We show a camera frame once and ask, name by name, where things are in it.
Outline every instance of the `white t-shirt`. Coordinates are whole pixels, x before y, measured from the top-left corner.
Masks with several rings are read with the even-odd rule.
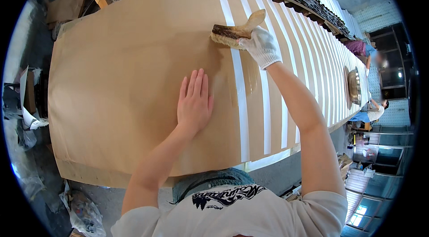
[[[368,110],[368,118],[371,122],[377,120],[378,118],[381,117],[381,115],[383,115],[384,107],[382,105],[379,105],[379,106],[380,106],[379,109],[374,107],[374,108]]]
[[[186,197],[168,213],[139,207],[125,213],[115,237],[339,236],[347,200],[314,191],[287,202],[260,185],[219,186]]]

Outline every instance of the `metal basin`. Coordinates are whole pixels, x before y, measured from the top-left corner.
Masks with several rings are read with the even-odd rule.
[[[349,87],[350,101],[353,104],[360,105],[362,95],[360,90],[360,78],[357,67],[349,72],[347,76],[347,82]]]

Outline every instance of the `gloved hand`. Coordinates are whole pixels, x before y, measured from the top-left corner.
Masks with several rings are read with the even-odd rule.
[[[252,30],[251,39],[240,38],[239,45],[246,48],[263,70],[272,63],[282,61],[274,36],[260,26]]]

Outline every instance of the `brush bristles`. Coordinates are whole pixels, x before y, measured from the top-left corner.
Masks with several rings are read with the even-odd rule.
[[[221,43],[221,44],[228,45],[229,47],[231,47],[233,49],[245,50],[244,47],[242,47],[242,46],[239,45],[239,43],[237,42],[237,40],[228,38],[226,36],[220,36],[220,35],[215,34],[215,33],[212,32],[210,34],[210,38],[212,39],[212,41],[214,41],[216,43]]]

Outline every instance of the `brown paper sheet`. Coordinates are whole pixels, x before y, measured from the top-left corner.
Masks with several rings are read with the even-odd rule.
[[[46,23],[77,19],[85,0],[54,0],[48,4]]]
[[[252,12],[259,9],[255,0],[247,1]],[[270,4],[262,1],[285,65],[291,68],[295,61],[298,78],[303,82],[307,70],[313,94],[314,82],[323,80],[325,109],[322,111],[326,120],[331,121],[328,127],[341,126],[359,106],[347,103],[346,91],[337,97],[344,89],[341,81],[345,77],[337,76],[338,70],[326,73],[324,66],[329,66],[327,61],[335,63],[337,68],[344,63],[348,68],[358,66],[364,72],[364,65],[350,52],[346,53],[334,36],[301,14],[288,22],[288,11],[275,4],[285,27],[284,35]],[[247,17],[241,0],[228,0],[228,4],[235,24],[244,24]],[[239,61],[244,78],[249,145],[241,143],[240,128],[244,124],[240,121],[238,101],[243,98],[238,97],[237,68],[231,50],[208,37],[213,24],[226,25],[224,14],[220,0],[120,0],[61,27],[52,55],[48,110],[52,147],[62,177],[125,187],[138,161],[177,124],[181,80],[198,68],[204,68],[209,76],[215,108],[208,126],[176,161],[170,176],[241,164],[246,148],[250,160],[255,161],[296,145],[296,125],[288,113],[287,124],[282,124],[282,97],[268,75],[271,129],[267,132],[271,136],[271,152],[264,154],[261,75],[246,51],[239,52]],[[261,24],[265,29],[267,21]],[[295,27],[298,24],[306,24],[307,28],[303,27],[301,32]],[[296,37],[292,26],[297,31]],[[309,37],[315,43],[309,42],[305,47],[304,67],[299,45],[303,47],[302,41]],[[316,76],[306,56],[315,52],[326,59]],[[322,108],[321,89],[318,91]],[[287,126],[286,147],[281,145],[285,137],[282,126]]]

